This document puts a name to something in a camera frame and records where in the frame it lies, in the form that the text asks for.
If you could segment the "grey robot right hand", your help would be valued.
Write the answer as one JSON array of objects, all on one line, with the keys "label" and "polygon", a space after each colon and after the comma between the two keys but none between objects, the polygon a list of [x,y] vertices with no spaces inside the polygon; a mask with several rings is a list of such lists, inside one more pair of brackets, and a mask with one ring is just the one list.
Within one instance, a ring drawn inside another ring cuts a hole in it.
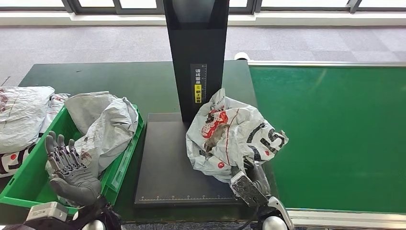
[{"label": "grey robot right hand", "polygon": [[232,190],[240,197],[270,196],[271,187],[260,162],[244,158],[243,163],[243,169],[232,168]]}]

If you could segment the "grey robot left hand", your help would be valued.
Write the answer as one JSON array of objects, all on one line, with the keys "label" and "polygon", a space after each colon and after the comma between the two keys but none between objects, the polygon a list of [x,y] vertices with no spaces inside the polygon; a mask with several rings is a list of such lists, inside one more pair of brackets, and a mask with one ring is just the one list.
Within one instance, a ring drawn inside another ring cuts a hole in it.
[{"label": "grey robot left hand", "polygon": [[78,206],[93,205],[101,194],[101,182],[80,159],[75,141],[50,131],[45,138],[50,186],[54,192]]}]

